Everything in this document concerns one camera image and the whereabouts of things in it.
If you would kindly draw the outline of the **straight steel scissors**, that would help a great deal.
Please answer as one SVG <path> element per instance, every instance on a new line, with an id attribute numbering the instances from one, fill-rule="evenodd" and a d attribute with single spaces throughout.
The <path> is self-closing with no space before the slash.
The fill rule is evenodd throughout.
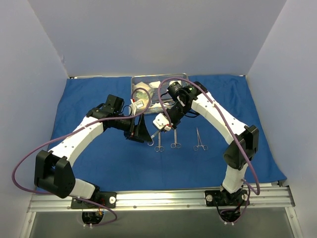
<path id="1" fill-rule="evenodd" d="M 156 152 L 163 152 L 164 151 L 164 147 L 161 144 L 161 133 L 158 133 L 158 145 L 155 147 L 155 151 Z"/>

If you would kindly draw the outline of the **steel mesh instrument tray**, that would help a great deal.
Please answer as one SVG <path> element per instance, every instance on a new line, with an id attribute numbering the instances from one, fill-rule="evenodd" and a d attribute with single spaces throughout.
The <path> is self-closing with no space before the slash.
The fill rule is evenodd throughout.
<path id="1" fill-rule="evenodd" d="M 162 108 L 157 109 L 151 109 L 151 105 L 154 103 L 159 102 L 159 96 L 161 96 L 161 100 L 164 104 L 164 107 L 166 109 L 172 108 L 172 106 L 175 104 L 171 96 L 167 93 L 167 88 L 172 82 L 179 82 L 182 87 L 186 86 L 188 83 L 184 82 L 182 80 L 179 80 L 179 78 L 187 79 L 188 76 L 185 73 L 180 74 L 161 74 L 161 75 L 139 75 L 134 76 L 131 79 L 131 92 L 133 92 L 133 101 L 132 103 L 132 110 L 133 113 L 139 113 L 143 111 L 147 105 L 150 105 L 149 108 L 145 111 L 147 114 L 157 114 L 163 112 Z M 157 89 L 152 88 L 151 91 L 148 91 L 151 93 L 151 99 L 150 100 L 137 100 L 135 98 L 135 93 L 137 90 L 143 90 L 147 91 L 143 88 L 137 88 L 133 89 L 133 86 L 139 82 L 144 82 L 146 84 L 149 84 L 154 81 L 160 81 L 160 85 Z"/>

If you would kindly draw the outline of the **steel surgical scissors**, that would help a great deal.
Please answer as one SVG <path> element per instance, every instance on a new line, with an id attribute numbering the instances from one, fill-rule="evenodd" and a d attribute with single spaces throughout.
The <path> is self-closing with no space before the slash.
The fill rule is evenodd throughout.
<path id="1" fill-rule="evenodd" d="M 174 130 L 174 142 L 171 143 L 171 148 L 172 149 L 179 149 L 181 148 L 181 144 L 177 141 L 177 130 Z"/>

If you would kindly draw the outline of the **steel hemostat clamp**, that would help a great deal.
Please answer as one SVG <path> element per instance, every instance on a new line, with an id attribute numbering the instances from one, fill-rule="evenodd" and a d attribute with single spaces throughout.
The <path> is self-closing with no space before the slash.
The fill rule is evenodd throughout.
<path id="1" fill-rule="evenodd" d="M 196 128 L 196 133 L 197 133 L 197 145 L 193 147 L 194 151 L 198 151 L 200 148 L 203 149 L 204 151 L 207 151 L 208 146 L 202 143 L 198 128 Z"/>

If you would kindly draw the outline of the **blue surgical drape cloth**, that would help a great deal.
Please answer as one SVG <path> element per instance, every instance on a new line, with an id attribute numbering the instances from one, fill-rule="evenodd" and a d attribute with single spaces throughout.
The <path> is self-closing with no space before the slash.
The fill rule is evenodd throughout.
<path id="1" fill-rule="evenodd" d="M 236 119 L 259 133 L 258 151 L 251 163 L 259 182 L 275 182 L 287 177 L 275 163 L 245 77 L 234 75 L 193 75 Z M 130 102 L 131 78 L 68 79 L 55 117 L 52 139 L 66 135 L 86 113 L 104 103 L 109 94 Z M 194 151 L 198 128 L 208 150 Z M 163 152 L 155 145 L 125 139 L 123 131 L 107 129 L 75 161 L 75 177 L 98 185 L 102 191 L 168 190 L 220 186 L 227 164 L 223 153 L 228 145 L 221 134 L 202 116 L 183 117 L 177 126 L 180 149 L 172 149 L 174 132 L 161 134 Z"/>

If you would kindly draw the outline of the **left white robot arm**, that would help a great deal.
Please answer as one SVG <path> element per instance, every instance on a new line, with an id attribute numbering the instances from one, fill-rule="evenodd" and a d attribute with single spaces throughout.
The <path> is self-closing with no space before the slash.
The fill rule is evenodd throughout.
<path id="1" fill-rule="evenodd" d="M 35 163 L 35 186 L 50 192 L 59 198 L 80 197 L 89 208 L 99 204 L 99 188 L 75 177 L 72 167 L 76 159 L 87 146 L 108 128 L 123 131 L 128 140 L 139 143 L 151 142 L 146 128 L 144 114 L 136 121 L 132 116 L 125 116 L 121 111 L 124 100 L 108 95 L 105 103 L 88 111 L 80 125 L 61 143 L 50 151 L 40 151 Z"/>

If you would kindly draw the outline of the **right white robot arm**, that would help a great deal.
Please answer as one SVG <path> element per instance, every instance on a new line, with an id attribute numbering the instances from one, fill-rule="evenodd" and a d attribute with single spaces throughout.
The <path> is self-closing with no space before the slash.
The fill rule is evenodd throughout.
<path id="1" fill-rule="evenodd" d="M 258 149 L 259 129 L 236 119 L 201 83 L 187 80 L 187 85 L 182 86 L 179 77 L 167 80 L 169 86 L 166 91 L 175 104 L 172 108 L 163 108 L 163 112 L 154 119 L 154 126 L 161 131 L 176 129 L 190 111 L 198 113 L 211 124 L 228 144 L 223 154 L 227 169 L 221 184 L 220 199 L 224 204 L 232 204 L 238 198 L 237 191 L 245 183 L 247 168 L 255 171 L 251 160 Z"/>

